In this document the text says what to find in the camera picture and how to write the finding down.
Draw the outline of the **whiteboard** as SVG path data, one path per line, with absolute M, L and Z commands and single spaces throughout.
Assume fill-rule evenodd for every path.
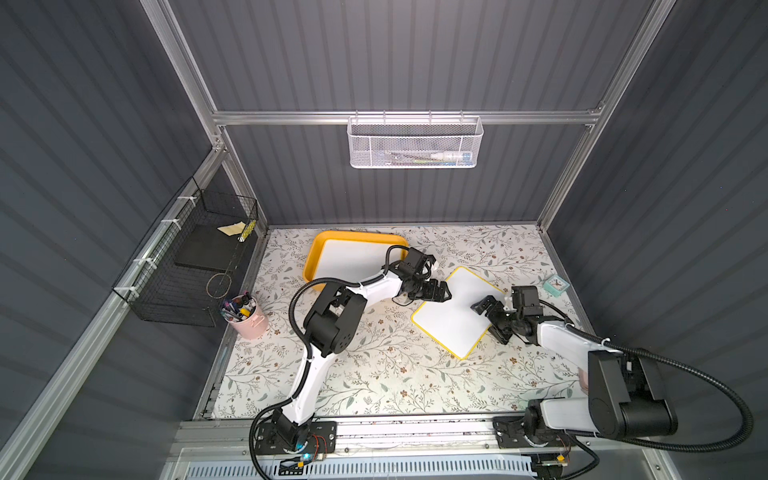
M 373 278 L 383 271 L 390 246 L 391 243 L 327 240 L 312 272 L 307 272 L 307 279 L 333 277 L 357 283 Z
M 446 280 L 452 298 L 425 302 L 412 314 L 412 322 L 460 360 L 466 359 L 491 326 L 484 314 L 472 310 L 491 296 L 501 301 L 504 292 L 466 267 L 457 267 Z

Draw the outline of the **yellow plastic storage box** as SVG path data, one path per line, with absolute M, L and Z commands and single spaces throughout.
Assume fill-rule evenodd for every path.
M 307 256 L 307 260 L 304 266 L 304 279 L 306 282 L 309 282 L 311 280 L 307 279 L 307 272 L 312 272 L 315 261 L 319 257 L 320 249 L 322 248 L 323 244 L 327 240 L 331 239 L 337 239 L 337 240 L 352 240 L 352 241 L 364 241 L 364 242 L 374 242 L 374 243 L 391 243 L 392 245 L 400 245 L 405 248 L 408 248 L 408 242 L 405 238 L 393 235 L 393 234 L 380 234 L 380 233 L 369 233 L 369 232 L 352 232 L 352 231 L 324 231 L 318 234 L 310 248 L 309 254 Z

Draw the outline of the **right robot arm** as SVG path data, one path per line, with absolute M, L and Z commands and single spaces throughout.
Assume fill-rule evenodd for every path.
M 584 398 L 548 398 L 529 402 L 523 431 L 581 432 L 612 440 L 667 436 L 678 419 L 665 398 L 656 362 L 594 340 L 573 322 L 546 315 L 539 300 L 518 297 L 508 308 L 488 295 L 471 310 L 490 321 L 489 332 L 506 345 L 517 337 L 573 363 L 582 377 Z

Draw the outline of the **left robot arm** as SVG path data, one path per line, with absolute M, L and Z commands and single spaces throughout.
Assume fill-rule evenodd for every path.
M 323 289 L 299 325 L 295 315 L 298 300 L 316 285 Z M 291 299 L 288 320 L 304 345 L 304 355 L 290 395 L 275 407 L 271 423 L 293 448 L 300 449 L 307 442 L 320 389 L 336 357 L 352 342 L 366 308 L 401 294 L 411 300 L 435 303 L 452 298 L 445 281 L 388 272 L 359 283 L 318 278 L 301 287 Z

